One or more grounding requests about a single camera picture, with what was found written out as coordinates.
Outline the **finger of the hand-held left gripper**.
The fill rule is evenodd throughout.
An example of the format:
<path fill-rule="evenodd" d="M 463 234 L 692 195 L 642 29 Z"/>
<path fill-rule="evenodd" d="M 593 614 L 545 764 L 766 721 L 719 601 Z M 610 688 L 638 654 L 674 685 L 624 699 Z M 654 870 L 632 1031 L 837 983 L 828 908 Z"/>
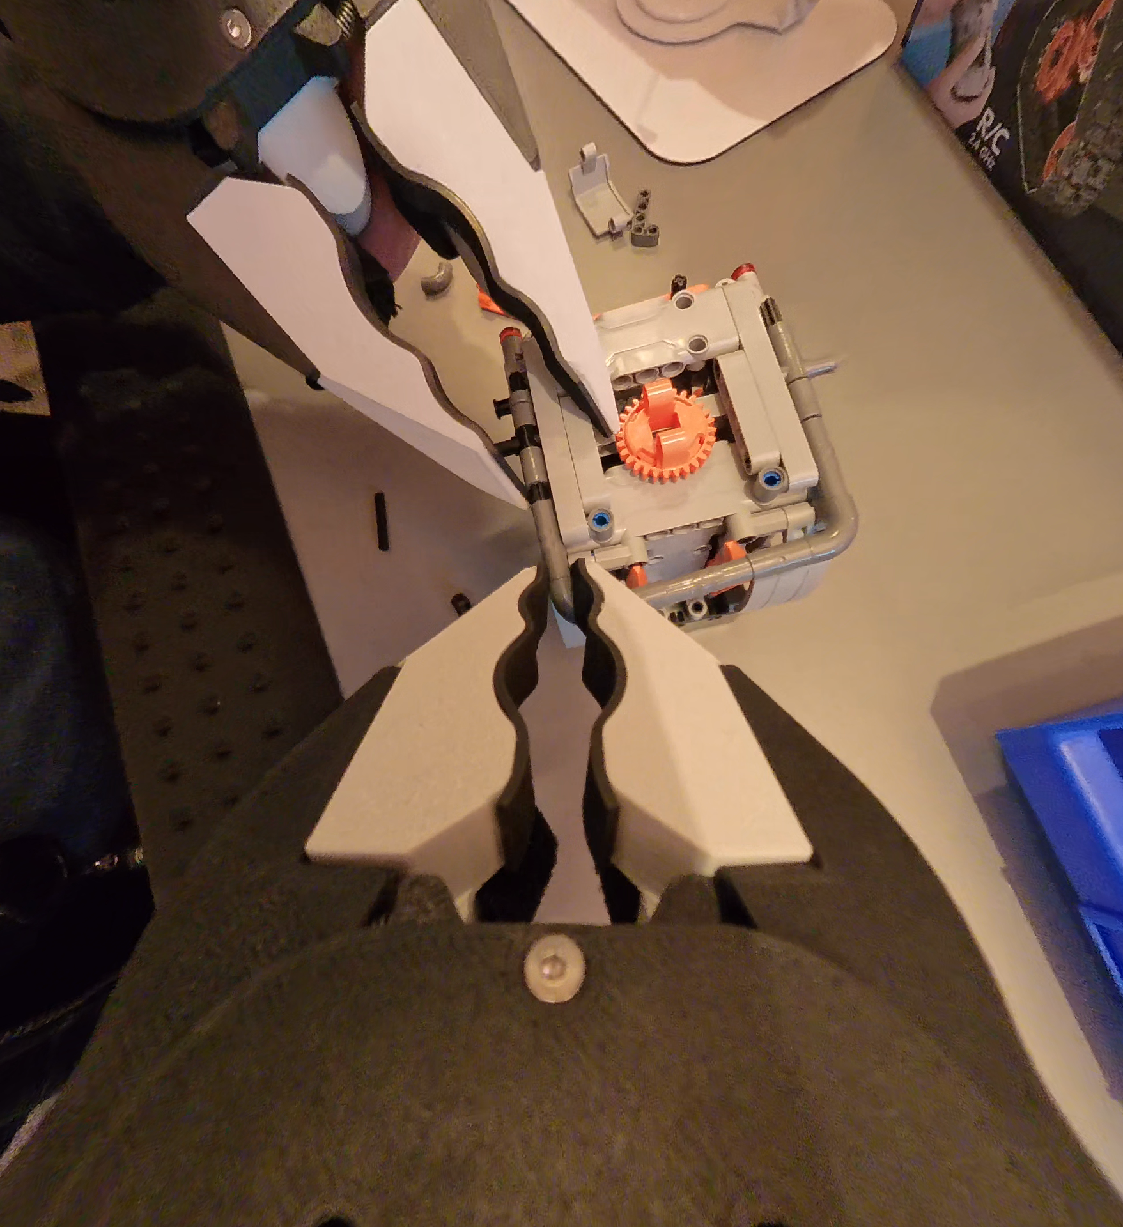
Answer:
<path fill-rule="evenodd" d="M 357 2 L 358 113 L 486 291 L 531 330 L 553 379 L 603 435 L 616 404 L 518 85 L 486 2 Z"/>
<path fill-rule="evenodd" d="M 522 480 L 431 360 L 375 317 L 347 234 L 299 181 L 222 179 L 188 223 L 303 351 L 324 390 L 463 480 L 526 507 Z"/>

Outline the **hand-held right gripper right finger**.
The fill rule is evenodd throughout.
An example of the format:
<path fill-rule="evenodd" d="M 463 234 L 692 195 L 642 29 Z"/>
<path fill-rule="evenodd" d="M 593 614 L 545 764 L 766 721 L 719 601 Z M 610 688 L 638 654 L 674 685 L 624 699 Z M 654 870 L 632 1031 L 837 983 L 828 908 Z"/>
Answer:
<path fill-rule="evenodd" d="M 802 864 L 812 843 L 717 658 L 596 563 L 578 564 L 591 733 L 584 833 L 615 922 L 726 867 Z"/>

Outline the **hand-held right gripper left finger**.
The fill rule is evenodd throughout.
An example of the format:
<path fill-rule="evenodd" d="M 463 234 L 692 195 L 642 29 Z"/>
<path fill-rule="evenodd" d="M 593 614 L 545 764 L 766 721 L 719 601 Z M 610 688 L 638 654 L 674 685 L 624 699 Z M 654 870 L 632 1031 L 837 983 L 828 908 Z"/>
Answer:
<path fill-rule="evenodd" d="M 521 864 L 531 835 L 521 705 L 547 620 L 548 576 L 525 568 L 407 654 L 306 855 L 435 876 L 472 920 L 478 889 Z"/>

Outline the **dark grey axle pin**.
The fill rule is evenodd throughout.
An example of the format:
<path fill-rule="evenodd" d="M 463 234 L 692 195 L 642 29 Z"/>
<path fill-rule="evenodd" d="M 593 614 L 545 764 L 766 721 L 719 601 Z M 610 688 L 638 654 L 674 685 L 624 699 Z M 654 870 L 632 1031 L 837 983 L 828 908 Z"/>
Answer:
<path fill-rule="evenodd" d="M 816 549 L 810 538 L 803 538 L 778 547 L 756 550 L 743 558 L 690 574 L 631 589 L 631 595 L 638 596 L 658 609 L 664 609 L 689 600 L 704 599 L 731 587 L 753 585 L 774 574 L 808 569 L 825 564 L 828 560 L 827 553 Z"/>

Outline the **dark grey elbow connector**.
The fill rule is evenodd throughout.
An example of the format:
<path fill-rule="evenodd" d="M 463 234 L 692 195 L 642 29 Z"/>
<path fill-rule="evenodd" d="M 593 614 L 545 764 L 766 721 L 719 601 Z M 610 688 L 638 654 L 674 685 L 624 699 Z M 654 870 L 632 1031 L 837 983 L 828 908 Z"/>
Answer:
<path fill-rule="evenodd" d="M 548 574 L 551 600 L 558 618 L 585 634 L 601 600 L 600 583 L 594 578 L 596 550 L 582 551 L 575 560 L 567 563 L 566 569 L 563 549 L 543 543 L 540 551 Z"/>

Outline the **grey axle rod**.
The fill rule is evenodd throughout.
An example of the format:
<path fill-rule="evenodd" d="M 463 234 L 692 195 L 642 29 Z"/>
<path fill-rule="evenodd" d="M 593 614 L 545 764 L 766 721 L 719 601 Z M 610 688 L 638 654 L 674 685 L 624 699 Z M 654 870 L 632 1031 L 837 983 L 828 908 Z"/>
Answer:
<path fill-rule="evenodd" d="M 499 341 L 508 377 L 508 415 L 514 425 L 517 456 L 542 556 L 551 576 L 567 577 L 567 554 L 560 537 L 551 479 L 529 386 L 524 336 L 518 327 L 508 326 L 499 335 Z"/>
<path fill-rule="evenodd" d="M 762 315 L 771 345 L 783 369 L 784 380 L 808 440 L 810 449 L 814 453 L 815 465 L 817 467 L 817 483 L 815 485 L 817 495 L 815 495 L 814 498 L 821 502 L 829 501 L 829 497 L 839 500 L 845 493 L 845 483 L 816 397 L 814 381 L 806 373 L 798 346 L 784 322 L 783 311 L 778 301 L 772 296 L 766 296 L 761 301 L 759 314 Z"/>

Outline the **grey white toy robot model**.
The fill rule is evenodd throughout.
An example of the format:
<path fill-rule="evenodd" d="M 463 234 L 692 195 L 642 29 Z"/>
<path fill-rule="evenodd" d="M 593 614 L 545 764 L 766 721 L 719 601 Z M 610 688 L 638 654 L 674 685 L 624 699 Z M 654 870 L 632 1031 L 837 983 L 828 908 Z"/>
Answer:
<path fill-rule="evenodd" d="M 587 420 L 524 337 L 567 563 L 594 549 L 596 564 L 638 589 L 814 529 L 817 467 L 759 311 L 766 296 L 743 264 L 712 284 L 677 275 L 664 296 L 597 314 L 612 435 Z M 495 412 L 512 421 L 508 395 Z M 498 449 L 518 460 L 514 425 Z M 731 621 L 798 600 L 830 562 L 654 608 L 685 630 Z"/>

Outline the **person's left forearm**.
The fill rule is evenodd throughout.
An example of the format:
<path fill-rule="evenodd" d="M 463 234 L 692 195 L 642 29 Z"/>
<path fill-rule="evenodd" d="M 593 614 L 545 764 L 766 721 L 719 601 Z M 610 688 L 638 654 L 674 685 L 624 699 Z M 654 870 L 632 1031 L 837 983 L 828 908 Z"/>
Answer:
<path fill-rule="evenodd" d="M 0 324 L 132 308 L 166 281 L 65 161 L 28 82 L 0 34 Z"/>

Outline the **person's left hand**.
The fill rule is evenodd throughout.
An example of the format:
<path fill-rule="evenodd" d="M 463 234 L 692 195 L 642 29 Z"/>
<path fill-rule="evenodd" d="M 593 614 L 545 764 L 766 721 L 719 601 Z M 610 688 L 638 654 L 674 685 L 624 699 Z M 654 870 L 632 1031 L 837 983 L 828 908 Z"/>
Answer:
<path fill-rule="evenodd" d="M 369 221 L 356 235 L 356 242 L 362 253 L 370 256 L 396 283 L 415 255 L 422 237 L 392 197 L 379 197 L 373 202 Z"/>

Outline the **light grey curved panel piece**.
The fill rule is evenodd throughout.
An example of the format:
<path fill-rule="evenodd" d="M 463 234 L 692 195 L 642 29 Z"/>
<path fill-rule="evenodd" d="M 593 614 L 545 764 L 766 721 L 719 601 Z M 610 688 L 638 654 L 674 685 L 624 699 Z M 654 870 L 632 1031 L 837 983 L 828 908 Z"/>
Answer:
<path fill-rule="evenodd" d="M 597 145 L 580 149 L 580 161 L 569 170 L 571 193 L 593 237 L 620 237 L 632 221 L 631 208 L 610 177 L 610 162 Z"/>

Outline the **white stand base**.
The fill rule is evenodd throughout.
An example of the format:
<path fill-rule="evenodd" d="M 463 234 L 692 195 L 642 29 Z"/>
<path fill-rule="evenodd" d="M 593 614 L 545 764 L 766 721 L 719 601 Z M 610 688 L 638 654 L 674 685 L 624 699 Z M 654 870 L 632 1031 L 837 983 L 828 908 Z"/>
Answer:
<path fill-rule="evenodd" d="M 709 161 L 891 50 L 883 1 L 513 1 L 658 158 Z"/>

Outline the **blue storage bin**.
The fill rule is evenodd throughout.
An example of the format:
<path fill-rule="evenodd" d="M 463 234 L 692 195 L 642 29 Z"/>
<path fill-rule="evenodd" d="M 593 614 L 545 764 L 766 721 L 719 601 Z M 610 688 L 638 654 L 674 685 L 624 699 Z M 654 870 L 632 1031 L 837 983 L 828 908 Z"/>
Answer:
<path fill-rule="evenodd" d="M 1123 1001 L 1123 697 L 995 739 Z"/>

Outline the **blue robot kit box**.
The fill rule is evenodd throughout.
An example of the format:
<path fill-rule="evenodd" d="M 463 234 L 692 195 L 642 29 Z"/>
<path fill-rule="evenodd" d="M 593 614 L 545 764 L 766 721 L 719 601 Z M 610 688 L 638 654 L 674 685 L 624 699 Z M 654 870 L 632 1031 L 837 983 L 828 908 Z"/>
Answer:
<path fill-rule="evenodd" d="M 1123 1 L 915 2 L 901 65 L 1123 357 Z"/>

